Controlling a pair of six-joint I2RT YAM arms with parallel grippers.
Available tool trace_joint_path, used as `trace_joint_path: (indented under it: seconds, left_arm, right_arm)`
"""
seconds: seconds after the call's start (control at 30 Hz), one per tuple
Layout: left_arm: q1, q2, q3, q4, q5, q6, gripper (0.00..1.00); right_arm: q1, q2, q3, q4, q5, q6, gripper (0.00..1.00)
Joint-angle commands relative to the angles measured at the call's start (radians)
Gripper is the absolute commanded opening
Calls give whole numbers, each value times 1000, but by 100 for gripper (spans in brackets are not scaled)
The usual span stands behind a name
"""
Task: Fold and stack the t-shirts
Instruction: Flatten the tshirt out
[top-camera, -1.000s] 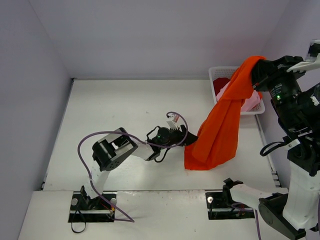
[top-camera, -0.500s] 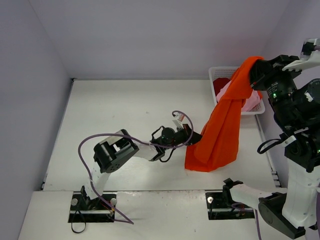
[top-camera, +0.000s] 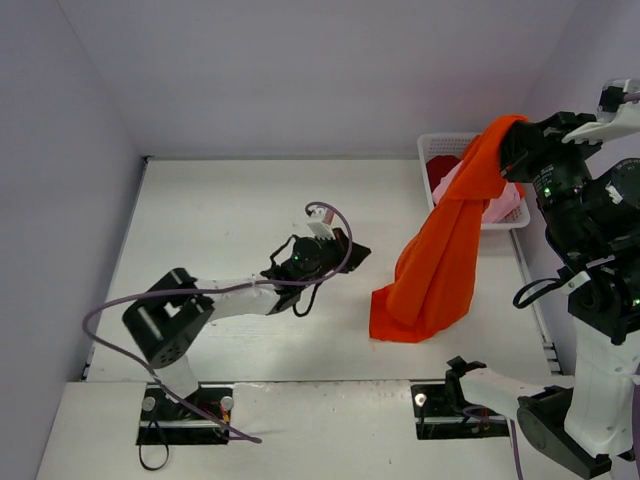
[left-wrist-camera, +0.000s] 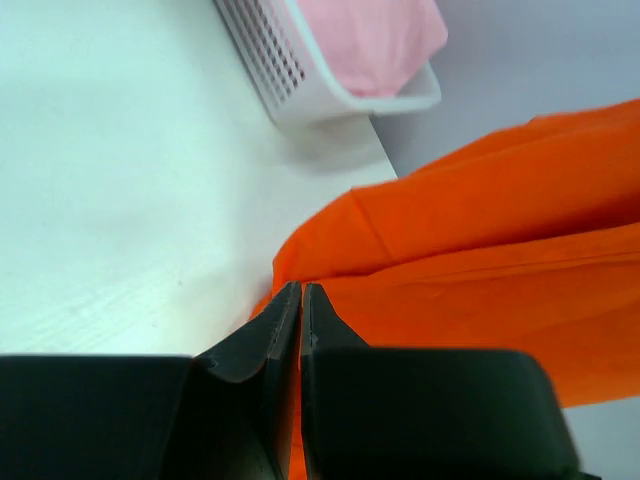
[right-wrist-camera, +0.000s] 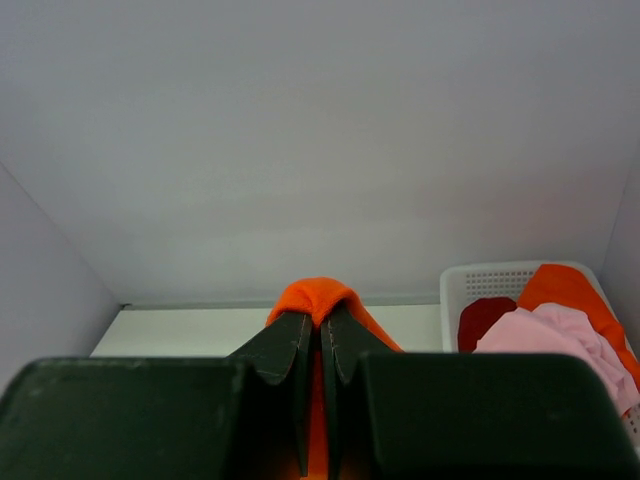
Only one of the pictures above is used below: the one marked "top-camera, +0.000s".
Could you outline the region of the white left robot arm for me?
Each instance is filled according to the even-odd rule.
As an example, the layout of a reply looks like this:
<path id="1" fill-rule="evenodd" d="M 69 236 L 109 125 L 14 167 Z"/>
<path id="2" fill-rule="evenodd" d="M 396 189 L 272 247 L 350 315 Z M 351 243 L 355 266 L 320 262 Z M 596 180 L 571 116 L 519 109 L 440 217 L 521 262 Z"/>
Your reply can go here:
<path id="1" fill-rule="evenodd" d="M 328 237 L 289 237 L 270 255 L 268 269 L 252 279 L 212 281 L 211 293 L 197 292 L 204 284 L 185 269 L 170 270 L 151 287 L 149 298 L 134 301 L 122 315 L 146 362 L 169 389 L 164 408 L 180 420 L 198 411 L 199 382 L 187 351 L 207 323 L 287 310 L 305 317 L 311 309 L 297 307 L 305 289 L 313 288 L 309 300 L 313 305 L 326 277 L 352 272 L 370 254 L 370 248 L 350 241 L 342 229 L 334 228 Z"/>

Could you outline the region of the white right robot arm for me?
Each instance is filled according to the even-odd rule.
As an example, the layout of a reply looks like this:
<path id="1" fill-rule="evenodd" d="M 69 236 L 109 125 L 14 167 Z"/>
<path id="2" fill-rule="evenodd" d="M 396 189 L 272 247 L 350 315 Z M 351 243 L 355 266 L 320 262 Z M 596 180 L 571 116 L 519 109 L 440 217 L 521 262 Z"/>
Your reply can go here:
<path id="1" fill-rule="evenodd" d="M 454 358 L 442 388 L 445 405 L 471 415 L 486 408 L 515 421 L 538 452 L 583 479 L 635 459 L 633 392 L 639 383 L 639 162 L 619 161 L 593 177 L 586 165 L 608 141 L 639 129 L 637 121 L 559 112 L 519 121 L 500 146 L 502 176 L 529 183 L 546 223 L 546 239 L 563 266 L 554 279 L 523 287 L 525 307 L 561 290 L 576 332 L 574 383 L 565 388 L 516 381 L 481 362 Z"/>

